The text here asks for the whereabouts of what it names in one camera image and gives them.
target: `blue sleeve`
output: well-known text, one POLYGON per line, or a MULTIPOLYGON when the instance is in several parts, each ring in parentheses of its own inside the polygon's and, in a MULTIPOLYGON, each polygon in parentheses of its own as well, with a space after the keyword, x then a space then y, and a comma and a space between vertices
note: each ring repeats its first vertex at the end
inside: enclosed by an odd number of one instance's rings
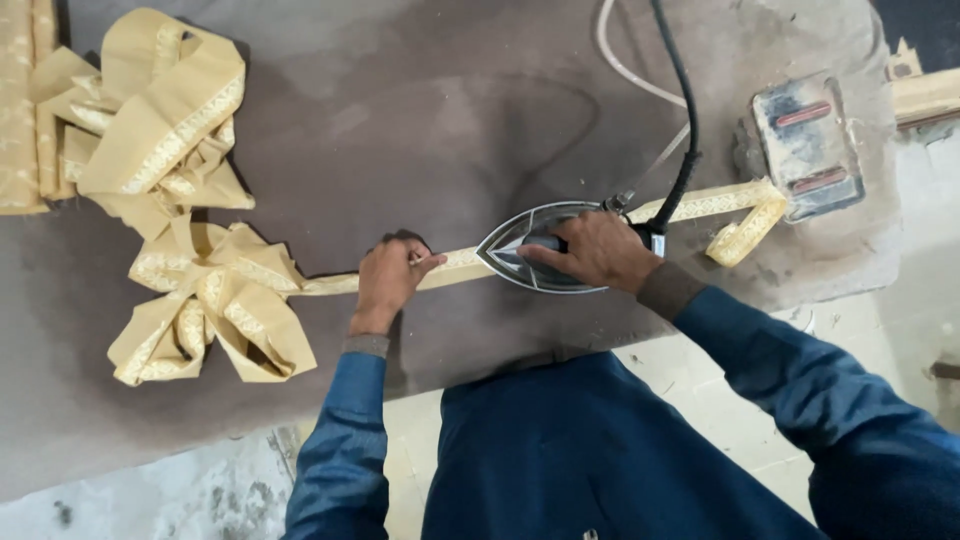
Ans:
POLYGON ((845 351, 708 287, 674 325, 814 462, 833 538, 960 538, 960 438, 845 351))
POLYGON ((379 356, 340 356, 320 419, 297 457, 283 538, 387 538, 385 372, 379 356))

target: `man's left hand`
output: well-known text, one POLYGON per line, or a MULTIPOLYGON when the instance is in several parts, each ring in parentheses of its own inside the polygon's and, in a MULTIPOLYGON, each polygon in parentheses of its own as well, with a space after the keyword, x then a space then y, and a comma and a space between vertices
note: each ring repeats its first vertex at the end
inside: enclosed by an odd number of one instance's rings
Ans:
POLYGON ((377 244, 360 261, 360 294, 349 335, 386 335, 427 272, 445 262, 446 255, 431 254, 413 238, 377 244))

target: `tiled floor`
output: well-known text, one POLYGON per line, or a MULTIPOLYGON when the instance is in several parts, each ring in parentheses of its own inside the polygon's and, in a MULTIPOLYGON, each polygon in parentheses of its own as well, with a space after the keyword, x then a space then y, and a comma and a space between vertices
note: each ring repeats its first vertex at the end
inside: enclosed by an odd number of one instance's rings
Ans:
MULTIPOLYGON (((908 401, 960 430, 960 387, 926 371, 960 358, 960 136, 903 144, 898 155, 906 231, 900 279, 887 289, 777 316, 853 353, 908 401)), ((807 518, 812 464, 773 421, 733 394, 720 369, 681 335, 616 351, 655 392, 707 439, 807 518)), ((384 405, 389 435, 387 529, 395 540, 420 537, 423 503, 437 467, 440 392, 384 405)), ((291 487, 291 432, 239 441, 74 482, 0 504, 6 538, 274 538, 291 487)))

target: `brown ironing table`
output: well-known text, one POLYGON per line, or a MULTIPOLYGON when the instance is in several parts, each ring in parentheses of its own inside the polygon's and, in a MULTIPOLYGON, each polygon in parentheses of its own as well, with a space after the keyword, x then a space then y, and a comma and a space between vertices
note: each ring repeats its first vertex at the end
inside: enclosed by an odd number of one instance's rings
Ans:
MULTIPOLYGON (((248 221, 268 241, 287 242, 307 276, 355 269, 382 234, 400 228, 447 251, 476 245, 538 204, 599 201, 633 182, 685 121, 683 110, 604 63, 593 43, 593 2, 61 3, 81 54, 98 51, 107 27, 133 6, 238 43, 249 76, 233 159, 257 206, 207 217, 248 221)), ((830 68, 854 119, 868 191, 852 209, 777 225, 734 269, 703 251, 744 213, 675 225, 668 257, 767 310, 889 284, 899 263, 894 118, 886 45, 868 3, 665 4, 701 108, 706 156, 691 189, 740 182, 732 131, 754 93, 830 68)), ((617 6, 614 49, 677 92, 647 3, 617 6)), ((681 153, 639 187, 638 203, 666 194, 681 153)), ((126 279, 137 234, 81 200, 7 218, 0 247, 0 500, 316 414, 355 302, 291 301, 320 367, 289 382, 241 383, 215 345, 196 380, 128 388, 112 378, 106 351, 133 306, 153 296, 126 279)), ((528 356, 605 350, 668 331, 625 295, 465 282, 425 291, 406 308, 387 391, 409 395, 528 356)))

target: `hand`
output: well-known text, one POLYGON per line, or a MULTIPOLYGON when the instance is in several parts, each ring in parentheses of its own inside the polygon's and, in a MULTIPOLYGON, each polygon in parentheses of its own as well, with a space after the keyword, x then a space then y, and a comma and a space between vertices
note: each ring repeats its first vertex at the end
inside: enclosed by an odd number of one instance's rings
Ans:
POLYGON ((647 276, 663 264, 613 212, 583 211, 551 233, 566 240, 567 253, 534 244, 521 246, 516 253, 591 286, 608 286, 635 296, 647 276))
POLYGON ((360 294, 349 335, 385 335, 423 276, 445 262, 446 255, 432 255, 412 238, 377 244, 360 261, 360 294))

